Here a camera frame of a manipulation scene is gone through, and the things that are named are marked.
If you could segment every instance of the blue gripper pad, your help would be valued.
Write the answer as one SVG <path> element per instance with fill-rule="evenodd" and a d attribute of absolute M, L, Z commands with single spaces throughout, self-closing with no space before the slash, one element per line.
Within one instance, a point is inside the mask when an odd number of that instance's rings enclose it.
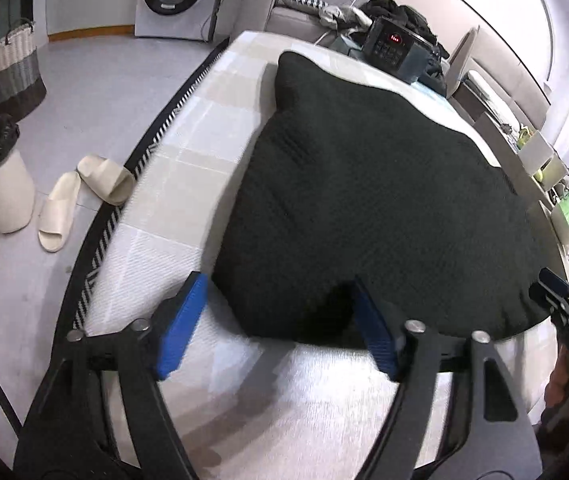
<path fill-rule="evenodd" d="M 378 370 L 393 378 L 399 370 L 396 341 L 364 283 L 357 278 L 352 287 L 354 318 Z"/>
<path fill-rule="evenodd" d="M 207 285 L 205 274 L 192 272 L 177 295 L 162 301 L 151 316 L 157 352 L 154 368 L 157 380 L 164 381 L 180 366 L 206 305 Z"/>

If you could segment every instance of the woven basket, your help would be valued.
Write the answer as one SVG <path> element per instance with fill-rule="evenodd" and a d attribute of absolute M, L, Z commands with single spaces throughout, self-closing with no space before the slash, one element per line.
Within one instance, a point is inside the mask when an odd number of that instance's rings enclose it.
<path fill-rule="evenodd" d="M 31 113 L 46 95 L 34 24 L 26 21 L 0 39 L 0 113 L 11 115 L 15 121 Z"/>

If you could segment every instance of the checkered cloth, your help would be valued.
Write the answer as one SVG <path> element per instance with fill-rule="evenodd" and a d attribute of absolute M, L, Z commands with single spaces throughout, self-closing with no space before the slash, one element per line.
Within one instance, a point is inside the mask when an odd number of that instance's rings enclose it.
<path fill-rule="evenodd" d="M 276 109 L 274 76 L 284 50 L 344 79 L 404 95 L 434 121 L 471 137 L 498 166 L 478 133 L 437 94 L 309 43 L 245 32 L 181 110 L 138 181 L 100 270 L 87 333 L 115 332 L 150 314 L 191 270 L 210 274 L 252 144 Z M 553 326 L 546 320 L 498 350 L 530 408 L 555 363 Z M 440 374 L 418 465 L 435 456 L 450 385 L 450 374 Z M 212 286 L 183 364 L 160 388 L 201 478 L 338 480 L 356 476 L 397 385 L 364 351 L 247 338 Z M 120 454 L 136 463 L 116 380 L 110 410 Z"/>

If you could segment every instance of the basket handle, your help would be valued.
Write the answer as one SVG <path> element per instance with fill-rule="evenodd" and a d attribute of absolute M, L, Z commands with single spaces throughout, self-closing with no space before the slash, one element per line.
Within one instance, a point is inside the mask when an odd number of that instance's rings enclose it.
<path fill-rule="evenodd" d="M 27 22 L 29 24 L 29 27 L 31 27 L 31 33 L 34 32 L 34 22 L 32 22 L 29 18 L 18 18 L 17 20 L 12 22 L 11 26 L 9 27 L 9 31 L 5 36 L 5 45 L 8 45 L 8 35 L 11 34 L 11 31 L 16 28 L 16 24 L 22 25 L 22 22 Z"/>

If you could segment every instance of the wooden baseboard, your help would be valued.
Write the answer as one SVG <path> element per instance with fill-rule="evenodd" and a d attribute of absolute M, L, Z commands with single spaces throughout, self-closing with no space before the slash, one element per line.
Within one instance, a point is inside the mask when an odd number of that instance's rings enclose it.
<path fill-rule="evenodd" d="M 73 38 L 91 38 L 93 36 L 131 36 L 133 25 L 111 25 L 109 27 L 78 28 L 49 34 L 49 41 L 72 40 Z"/>

